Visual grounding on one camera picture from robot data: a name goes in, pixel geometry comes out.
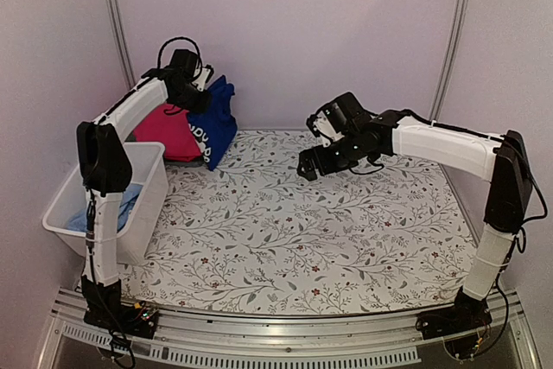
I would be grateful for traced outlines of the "light blue garment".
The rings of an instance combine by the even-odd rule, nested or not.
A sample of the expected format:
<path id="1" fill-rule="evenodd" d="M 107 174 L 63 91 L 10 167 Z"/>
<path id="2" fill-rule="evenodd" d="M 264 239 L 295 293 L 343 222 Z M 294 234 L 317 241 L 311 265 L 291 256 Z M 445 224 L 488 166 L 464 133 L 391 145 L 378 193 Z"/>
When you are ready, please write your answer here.
<path id="1" fill-rule="evenodd" d="M 123 193 L 123 198 L 118 209 L 118 232 L 126 225 L 143 186 L 138 183 L 131 183 Z M 87 230 L 88 208 L 84 208 L 75 213 L 66 223 L 66 229 L 76 232 L 86 232 Z"/>

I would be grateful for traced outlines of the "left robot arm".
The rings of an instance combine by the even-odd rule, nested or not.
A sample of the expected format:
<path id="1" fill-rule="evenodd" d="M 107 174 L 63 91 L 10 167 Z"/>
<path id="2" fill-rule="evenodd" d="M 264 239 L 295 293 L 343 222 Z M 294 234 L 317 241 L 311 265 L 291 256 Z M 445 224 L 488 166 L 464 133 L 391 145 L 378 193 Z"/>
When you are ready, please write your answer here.
<path id="1" fill-rule="evenodd" d="M 130 133 L 159 105 L 202 113 L 211 104 L 205 92 L 213 68 L 203 63 L 200 48 L 176 49 L 168 65 L 156 65 L 109 110 L 76 130 L 79 170 L 86 190 L 86 267 L 81 287 L 90 312 L 110 329 L 129 320 L 121 303 L 117 270 L 118 211 L 130 185 L 132 167 L 124 150 Z"/>

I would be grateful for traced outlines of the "blue t-shirt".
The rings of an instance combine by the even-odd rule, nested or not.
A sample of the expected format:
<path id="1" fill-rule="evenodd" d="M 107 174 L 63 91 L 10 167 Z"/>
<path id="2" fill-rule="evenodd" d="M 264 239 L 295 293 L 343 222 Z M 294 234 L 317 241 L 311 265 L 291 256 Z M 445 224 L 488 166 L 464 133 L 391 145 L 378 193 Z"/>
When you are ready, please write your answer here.
<path id="1" fill-rule="evenodd" d="M 231 100 L 235 90 L 225 75 L 218 77 L 207 90 L 212 94 L 208 110 L 201 114 L 189 112 L 187 119 L 207 168 L 214 171 L 238 131 L 236 119 L 231 111 Z"/>

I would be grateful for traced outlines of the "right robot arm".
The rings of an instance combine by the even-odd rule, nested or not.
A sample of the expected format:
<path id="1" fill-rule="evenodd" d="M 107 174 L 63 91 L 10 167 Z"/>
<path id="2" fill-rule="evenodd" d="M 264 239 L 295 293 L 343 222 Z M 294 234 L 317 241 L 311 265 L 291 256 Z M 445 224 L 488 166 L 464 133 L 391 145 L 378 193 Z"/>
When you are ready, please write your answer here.
<path id="1" fill-rule="evenodd" d="M 483 228 L 471 269 L 447 313 L 447 324 L 464 331 L 480 317 L 499 273 L 504 270 L 524 225 L 547 217 L 526 211 L 540 190 L 522 135 L 480 133 L 428 120 L 410 109 L 373 113 L 352 92 L 341 94 L 308 116 L 306 125 L 321 144 L 299 155 L 297 173 L 308 181 L 351 170 L 362 159 L 381 156 L 435 162 L 487 183 Z"/>

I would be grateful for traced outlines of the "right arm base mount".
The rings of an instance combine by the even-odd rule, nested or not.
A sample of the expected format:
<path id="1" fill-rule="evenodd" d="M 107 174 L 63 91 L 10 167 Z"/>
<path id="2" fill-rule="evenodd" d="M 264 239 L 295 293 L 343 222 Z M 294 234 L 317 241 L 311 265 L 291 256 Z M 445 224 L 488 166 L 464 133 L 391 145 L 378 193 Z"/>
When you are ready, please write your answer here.
<path id="1" fill-rule="evenodd" d="M 483 328 L 491 323 L 486 299 L 475 300 L 460 291 L 452 306 L 420 313 L 415 328 L 427 340 Z"/>

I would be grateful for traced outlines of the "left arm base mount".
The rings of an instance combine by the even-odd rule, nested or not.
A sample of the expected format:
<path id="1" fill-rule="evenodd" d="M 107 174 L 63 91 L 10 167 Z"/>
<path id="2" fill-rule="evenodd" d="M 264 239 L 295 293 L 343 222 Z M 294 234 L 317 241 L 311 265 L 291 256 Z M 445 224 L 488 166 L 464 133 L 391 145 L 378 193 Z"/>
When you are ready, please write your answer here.
<path id="1" fill-rule="evenodd" d="M 158 320 L 159 309 L 145 302 L 132 306 L 119 304 L 114 309 L 89 305 L 84 317 L 89 325 L 150 340 L 154 338 Z"/>

